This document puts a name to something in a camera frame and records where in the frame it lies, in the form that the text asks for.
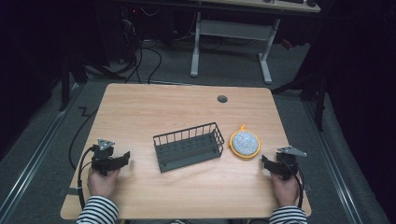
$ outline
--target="wooden table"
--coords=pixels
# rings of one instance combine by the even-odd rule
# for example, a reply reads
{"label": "wooden table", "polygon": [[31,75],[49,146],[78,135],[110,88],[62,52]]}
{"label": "wooden table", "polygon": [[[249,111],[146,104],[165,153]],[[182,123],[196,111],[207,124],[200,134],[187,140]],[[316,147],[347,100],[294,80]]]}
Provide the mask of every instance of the wooden table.
{"label": "wooden table", "polygon": [[[227,96],[228,102],[220,103],[219,95]],[[226,142],[221,157],[161,173],[153,136],[212,121]],[[243,124],[262,143],[251,160],[236,157],[228,146]],[[116,142],[114,157],[131,151],[112,198],[120,208],[119,218],[269,217],[276,208],[261,154],[273,158],[278,147],[289,143],[268,89],[110,84],[85,148],[98,138]],[[87,172],[82,174],[86,199]],[[77,174],[70,187],[76,186]],[[310,215],[306,197],[303,209]],[[78,196],[67,195],[62,218],[76,219],[80,211]]]}

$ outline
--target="black cable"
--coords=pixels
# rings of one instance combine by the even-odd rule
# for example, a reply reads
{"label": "black cable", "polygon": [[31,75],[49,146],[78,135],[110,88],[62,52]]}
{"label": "black cable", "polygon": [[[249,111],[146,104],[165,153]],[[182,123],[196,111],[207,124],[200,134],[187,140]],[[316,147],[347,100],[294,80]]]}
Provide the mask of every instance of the black cable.
{"label": "black cable", "polygon": [[192,36],[195,36],[195,35],[191,35],[191,30],[192,30],[192,28],[194,27],[195,18],[196,18],[196,17],[197,17],[197,13],[195,12],[195,13],[194,13],[194,16],[192,17],[191,26],[190,26],[189,31],[187,31],[187,33],[186,33],[185,35],[183,35],[181,38],[174,39],[174,43],[176,43],[177,41],[184,40],[184,39],[189,39],[189,38],[191,38]]}
{"label": "black cable", "polygon": [[217,46],[215,46],[214,48],[204,48],[204,47],[202,47],[202,44],[204,44],[204,43],[200,43],[200,45],[199,45],[199,47],[200,47],[200,49],[206,49],[206,50],[215,50],[215,49],[218,49],[219,47],[221,47],[222,46],[222,44],[223,44],[223,37],[221,37],[221,36],[219,36],[219,37],[213,37],[213,36],[206,36],[205,38],[202,38],[202,40],[211,40],[211,39],[219,39],[219,44],[217,45]]}
{"label": "black cable", "polygon": [[286,167],[288,167],[289,171],[293,174],[294,178],[295,178],[296,181],[297,181],[298,187],[300,188],[300,197],[299,197],[299,199],[298,199],[298,205],[297,205],[297,206],[298,206],[299,208],[302,208],[302,206],[303,206],[303,197],[304,197],[303,186],[302,186],[302,184],[300,183],[300,180],[298,179],[297,175],[294,174],[294,172],[290,169],[290,167],[288,166],[288,164],[287,164],[284,160],[282,160],[282,162],[283,162],[283,164],[286,165]]}
{"label": "black cable", "polygon": [[78,187],[79,204],[81,205],[81,209],[84,209],[84,207],[85,207],[84,192],[82,191],[82,180],[81,180],[81,173],[85,166],[82,167],[82,164],[84,163],[85,157],[91,150],[92,150],[92,147],[88,148],[82,155],[81,161],[79,162],[77,187]]}
{"label": "black cable", "polygon": [[137,67],[136,67],[136,76],[137,76],[137,81],[139,82],[139,84],[142,84],[142,79],[140,79],[139,70],[137,69]]}
{"label": "black cable", "polygon": [[194,35],[187,36],[183,39],[175,40],[174,44],[181,47],[189,47],[195,43],[194,40],[191,40],[192,37],[194,37]]}
{"label": "black cable", "polygon": [[140,48],[140,59],[139,59],[139,64],[136,64],[136,62],[134,63],[134,71],[131,72],[131,74],[125,79],[124,83],[127,83],[129,81],[129,79],[132,77],[132,75],[134,74],[134,72],[137,70],[137,68],[140,66],[140,64],[142,63],[142,58],[143,58],[143,54],[142,54],[142,48]]}
{"label": "black cable", "polygon": [[230,44],[230,45],[236,45],[236,46],[246,46],[246,45],[255,44],[257,42],[258,42],[258,40],[249,39],[245,43],[237,43],[235,41],[231,41],[231,38],[224,39],[224,43]]}
{"label": "black cable", "polygon": [[255,218],[255,219],[251,219],[248,224],[252,224],[252,223],[258,222],[258,221],[270,223],[270,220],[268,218]]}
{"label": "black cable", "polygon": [[156,68],[151,72],[151,74],[148,76],[148,84],[149,84],[149,81],[151,80],[152,75],[154,75],[155,71],[157,71],[157,69],[160,67],[161,62],[163,61],[163,57],[161,56],[161,54],[160,54],[158,51],[156,51],[156,50],[154,50],[154,49],[146,49],[146,50],[150,50],[150,51],[156,53],[156,54],[160,57],[160,61],[158,62],[157,67],[156,67]]}
{"label": "black cable", "polygon": [[79,132],[81,132],[81,130],[82,130],[82,128],[84,127],[84,125],[88,122],[88,120],[90,120],[90,118],[92,118],[92,116],[94,115],[94,114],[96,114],[96,112],[98,111],[98,109],[96,109],[95,111],[93,111],[88,117],[87,117],[87,119],[85,119],[85,121],[81,124],[81,126],[79,126],[79,128],[78,128],[78,131],[76,132],[76,134],[75,134],[75,136],[73,137],[73,140],[72,140],[72,142],[71,142],[71,144],[70,144],[70,147],[69,147],[69,152],[68,152],[68,157],[69,157],[69,163],[70,163],[70,165],[73,167],[73,169],[74,170],[76,170],[77,169],[77,167],[76,167],[76,165],[73,163],[73,161],[72,161],[72,148],[73,148],[73,145],[74,145],[74,143],[75,143],[75,141],[76,141],[76,139],[77,139],[77,136],[79,135]]}
{"label": "black cable", "polygon": [[303,187],[303,189],[304,189],[304,183],[305,183],[305,179],[304,179],[304,174],[303,174],[303,171],[301,171],[301,169],[300,169],[300,168],[297,168],[297,170],[298,170],[298,173],[299,173],[299,175],[300,175],[300,178],[301,178],[301,185],[302,185],[302,187]]}
{"label": "black cable", "polygon": [[84,170],[85,167],[87,167],[87,165],[89,165],[89,164],[91,164],[91,163],[92,163],[92,161],[90,161],[90,162],[88,162],[87,164],[85,164],[85,165],[82,167],[82,170]]}

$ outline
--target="cable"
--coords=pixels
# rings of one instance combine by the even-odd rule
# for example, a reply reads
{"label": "cable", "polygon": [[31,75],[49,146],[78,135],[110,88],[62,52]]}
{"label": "cable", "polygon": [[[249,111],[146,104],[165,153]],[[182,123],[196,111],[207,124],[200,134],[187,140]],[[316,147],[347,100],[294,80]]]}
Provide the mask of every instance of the cable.
{"label": "cable", "polygon": [[194,37],[194,35],[188,36],[184,39],[179,39],[178,41],[174,42],[175,45],[181,46],[181,47],[189,47],[194,44],[194,41],[191,40],[191,38]]}
{"label": "cable", "polygon": [[87,167],[87,165],[89,165],[89,164],[91,164],[91,163],[92,163],[92,161],[90,161],[90,162],[88,162],[87,164],[85,164],[85,165],[82,167],[82,170],[84,170],[85,167]]}
{"label": "cable", "polygon": [[258,42],[258,40],[253,40],[253,39],[249,39],[245,43],[237,43],[237,42],[234,42],[232,40],[235,40],[235,38],[226,38],[224,40],[224,43],[231,44],[231,45],[236,45],[236,46],[246,46],[246,45],[255,44],[255,43]]}
{"label": "cable", "polygon": [[299,173],[299,175],[300,175],[300,178],[301,178],[301,185],[302,185],[302,187],[303,187],[303,189],[304,189],[304,183],[305,183],[305,179],[304,179],[304,174],[303,174],[303,171],[301,171],[301,169],[300,169],[300,168],[297,168],[297,170],[298,170],[298,173]]}
{"label": "cable", "polygon": [[223,44],[223,38],[222,37],[220,37],[220,36],[206,36],[205,38],[202,38],[202,40],[211,40],[211,39],[219,39],[219,44],[217,45],[217,46],[215,46],[214,48],[204,48],[204,47],[202,47],[202,45],[201,45],[201,43],[200,43],[200,45],[199,45],[199,47],[201,48],[201,49],[207,49],[207,50],[214,50],[214,49],[218,49],[219,47],[221,47],[222,46],[222,44]]}
{"label": "cable", "polygon": [[76,141],[76,139],[77,139],[77,136],[79,135],[79,132],[81,132],[82,128],[83,128],[84,125],[88,122],[88,120],[90,120],[90,118],[92,118],[92,116],[93,116],[94,114],[96,114],[96,112],[98,111],[98,109],[96,109],[95,111],[93,111],[93,112],[87,117],[87,119],[85,119],[85,121],[81,124],[81,126],[79,126],[79,128],[78,128],[78,130],[77,130],[77,132],[76,132],[75,136],[73,137],[73,140],[72,140],[72,142],[71,142],[71,144],[70,144],[69,152],[68,152],[68,157],[69,157],[69,163],[70,163],[70,165],[73,167],[73,170],[76,170],[76,169],[77,169],[76,165],[75,165],[75,164],[73,163],[73,161],[72,161],[72,155],[71,155],[71,153],[72,153],[73,145],[74,145],[74,143],[75,143],[75,141]]}
{"label": "cable", "polygon": [[252,223],[258,222],[258,221],[270,223],[270,220],[268,218],[255,218],[255,219],[251,219],[248,224],[252,224]]}
{"label": "cable", "polygon": [[146,14],[146,16],[155,16],[155,15],[157,15],[157,13],[160,11],[160,9],[158,8],[156,12],[151,13],[151,14],[148,14],[148,13],[145,11],[145,9],[143,9],[142,7],[141,7],[140,9]]}
{"label": "cable", "polygon": [[82,191],[82,180],[81,180],[81,173],[85,166],[82,167],[82,163],[84,163],[85,157],[91,150],[92,147],[88,148],[82,155],[81,161],[79,162],[77,187],[78,187],[79,204],[81,205],[81,209],[84,209],[85,207],[84,192]]}
{"label": "cable", "polygon": [[190,224],[212,224],[210,222],[205,222],[205,221],[197,220],[197,219],[193,219],[193,220],[182,219],[181,221],[185,221],[185,222],[190,223]]}
{"label": "cable", "polygon": [[154,49],[146,49],[146,50],[150,50],[150,51],[156,53],[156,54],[160,57],[160,61],[158,62],[157,67],[156,67],[156,68],[151,72],[151,74],[148,76],[148,84],[149,84],[149,81],[151,80],[152,75],[154,75],[155,71],[157,71],[157,69],[160,67],[161,62],[163,61],[163,57],[161,56],[161,54],[160,54],[158,51],[156,51],[156,50],[154,50]]}
{"label": "cable", "polygon": [[283,164],[286,165],[286,167],[288,167],[289,171],[293,174],[294,178],[296,179],[296,181],[298,183],[298,187],[300,188],[300,197],[298,199],[298,205],[297,206],[299,208],[302,208],[302,206],[303,206],[303,197],[304,197],[303,186],[300,183],[300,180],[298,179],[297,175],[295,175],[294,172],[289,168],[288,164],[284,160],[282,160],[282,162],[283,162]]}
{"label": "cable", "polygon": [[129,79],[132,77],[132,75],[134,74],[134,72],[137,71],[137,68],[138,68],[138,67],[140,66],[140,64],[142,63],[142,58],[143,58],[142,48],[140,47],[140,59],[139,59],[139,64],[136,64],[136,63],[135,63],[134,71],[132,71],[132,73],[125,79],[124,83],[127,83],[127,82],[129,81]]}
{"label": "cable", "polygon": [[181,37],[179,39],[175,39],[174,41],[178,41],[178,40],[182,40],[182,39],[186,39],[186,38],[190,38],[190,37],[194,36],[194,35],[189,35],[189,34],[191,33],[192,27],[194,26],[194,22],[195,22],[196,16],[197,16],[197,13],[195,12],[194,16],[192,17],[192,22],[191,22],[191,26],[190,26],[189,31],[183,37]]}
{"label": "cable", "polygon": [[158,83],[158,84],[165,84],[165,85],[178,85],[178,86],[202,86],[198,84],[191,84],[191,83],[182,83],[182,82],[171,82],[171,81],[160,81],[160,80],[153,80],[151,79],[149,81],[150,83]]}
{"label": "cable", "polygon": [[168,224],[190,224],[190,222],[186,219],[176,219],[168,222]]}
{"label": "cable", "polygon": [[127,31],[129,32],[129,30],[130,30],[131,28],[133,28],[132,33],[134,33],[134,24],[131,23],[131,22],[128,21],[128,20],[125,20],[125,19],[123,19],[122,21],[125,21],[125,22],[129,25]]}
{"label": "cable", "polygon": [[137,76],[137,81],[139,82],[139,84],[142,84],[142,80],[140,79],[139,70],[137,70],[137,67],[136,67],[136,76]]}

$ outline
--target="white desk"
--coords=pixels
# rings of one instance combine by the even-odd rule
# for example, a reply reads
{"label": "white desk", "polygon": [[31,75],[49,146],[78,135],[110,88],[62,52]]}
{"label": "white desk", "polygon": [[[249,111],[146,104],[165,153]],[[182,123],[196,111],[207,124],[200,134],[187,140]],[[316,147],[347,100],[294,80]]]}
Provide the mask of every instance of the white desk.
{"label": "white desk", "polygon": [[[310,7],[306,4],[306,2],[304,2],[303,4],[295,4],[277,0],[275,0],[275,2],[273,3],[265,3],[262,0],[202,0],[201,2],[231,4],[243,7],[263,7],[275,10],[290,10],[316,13],[320,12],[320,8],[318,6]],[[266,84],[271,84],[272,79],[266,60],[268,57],[268,53],[270,52],[271,46],[274,42],[279,23],[280,19],[276,19],[272,26],[261,26],[227,21],[201,20],[201,13],[198,12],[195,28],[195,46],[192,53],[191,62],[191,76],[198,76],[200,35],[216,35],[265,41],[265,48],[258,56],[260,65],[262,67],[264,82]]]}

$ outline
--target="metal frame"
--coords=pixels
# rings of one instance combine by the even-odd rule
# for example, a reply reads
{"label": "metal frame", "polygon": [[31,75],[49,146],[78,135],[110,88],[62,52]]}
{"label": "metal frame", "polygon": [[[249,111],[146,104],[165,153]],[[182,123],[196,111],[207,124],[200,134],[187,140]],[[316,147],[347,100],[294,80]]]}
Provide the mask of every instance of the metal frame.
{"label": "metal frame", "polygon": [[275,19],[273,26],[253,25],[227,21],[201,20],[201,12],[197,13],[195,26],[195,45],[192,52],[191,76],[198,77],[199,70],[199,41],[201,35],[217,35],[234,38],[245,38],[265,41],[263,53],[260,53],[259,61],[262,67],[262,76],[266,84],[271,84],[271,74],[268,69],[267,57],[274,42],[280,19]]}

